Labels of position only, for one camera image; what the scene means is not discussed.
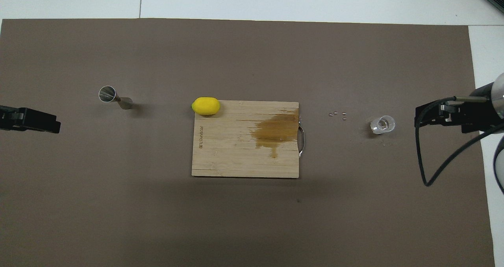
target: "white table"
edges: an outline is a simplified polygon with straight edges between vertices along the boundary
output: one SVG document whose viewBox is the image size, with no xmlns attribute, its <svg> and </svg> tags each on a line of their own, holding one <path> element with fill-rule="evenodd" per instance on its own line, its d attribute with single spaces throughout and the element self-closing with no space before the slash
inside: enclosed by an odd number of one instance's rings
<svg viewBox="0 0 504 267">
<path fill-rule="evenodd" d="M 152 17 L 468 25 L 475 86 L 504 72 L 504 14 L 485 0 L 0 0 L 0 19 Z M 492 165 L 500 138 L 481 146 L 495 265 L 504 267 L 504 195 Z"/>
</svg>

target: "metal jigger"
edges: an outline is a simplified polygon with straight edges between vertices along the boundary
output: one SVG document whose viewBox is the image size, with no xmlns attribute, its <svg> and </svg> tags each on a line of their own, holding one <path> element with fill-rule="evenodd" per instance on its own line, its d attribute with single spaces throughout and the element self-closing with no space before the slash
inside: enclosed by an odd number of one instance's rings
<svg viewBox="0 0 504 267">
<path fill-rule="evenodd" d="M 112 86 L 102 87 L 98 93 L 102 102 L 117 102 L 121 109 L 131 109 L 133 101 L 130 98 L 121 98 Z"/>
</svg>

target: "lemon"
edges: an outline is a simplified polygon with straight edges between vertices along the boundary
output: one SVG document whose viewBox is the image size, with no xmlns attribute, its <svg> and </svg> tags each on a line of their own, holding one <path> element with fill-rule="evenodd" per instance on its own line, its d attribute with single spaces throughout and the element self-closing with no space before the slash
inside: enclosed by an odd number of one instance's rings
<svg viewBox="0 0 504 267">
<path fill-rule="evenodd" d="M 191 104 L 193 111 L 200 115 L 214 115 L 220 109 L 220 102 L 216 98 L 202 96 Z"/>
</svg>

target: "liquid spill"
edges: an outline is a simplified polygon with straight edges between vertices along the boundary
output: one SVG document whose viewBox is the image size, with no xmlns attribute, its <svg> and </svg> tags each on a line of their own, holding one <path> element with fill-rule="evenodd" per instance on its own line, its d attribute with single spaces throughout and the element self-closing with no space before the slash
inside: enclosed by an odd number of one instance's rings
<svg viewBox="0 0 504 267">
<path fill-rule="evenodd" d="M 256 148 L 271 148 L 270 157 L 278 156 L 277 147 L 280 143 L 297 140 L 299 109 L 286 111 L 288 114 L 277 114 L 268 120 L 257 124 L 257 129 L 251 131 L 256 139 Z"/>
</svg>

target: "brown mat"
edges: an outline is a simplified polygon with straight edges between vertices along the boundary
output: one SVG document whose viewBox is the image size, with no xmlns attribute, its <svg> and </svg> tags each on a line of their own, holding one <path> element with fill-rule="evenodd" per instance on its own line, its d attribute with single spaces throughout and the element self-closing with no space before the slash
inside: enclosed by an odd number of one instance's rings
<svg viewBox="0 0 504 267">
<path fill-rule="evenodd" d="M 61 121 L 0 132 L 2 266 L 493 265 L 480 146 L 426 188 L 414 145 L 474 89 L 465 26 L 4 20 L 0 51 L 0 104 Z M 299 102 L 300 178 L 192 177 L 199 96 Z M 474 136 L 421 133 L 429 173 Z"/>
</svg>

